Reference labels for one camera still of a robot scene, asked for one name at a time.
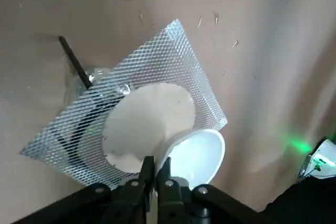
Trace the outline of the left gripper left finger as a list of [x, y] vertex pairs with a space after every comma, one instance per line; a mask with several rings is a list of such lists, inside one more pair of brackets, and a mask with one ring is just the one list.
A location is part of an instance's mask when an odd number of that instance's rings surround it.
[[15, 222], [146, 223], [154, 175], [154, 157], [146, 156], [138, 178], [129, 179], [114, 190], [94, 183]]

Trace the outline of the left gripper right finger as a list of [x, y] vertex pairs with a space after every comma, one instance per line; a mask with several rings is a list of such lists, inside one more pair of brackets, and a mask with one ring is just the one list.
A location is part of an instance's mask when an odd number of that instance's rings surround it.
[[158, 223], [272, 223], [262, 214], [209, 184], [194, 189], [171, 176], [168, 157], [156, 176]]

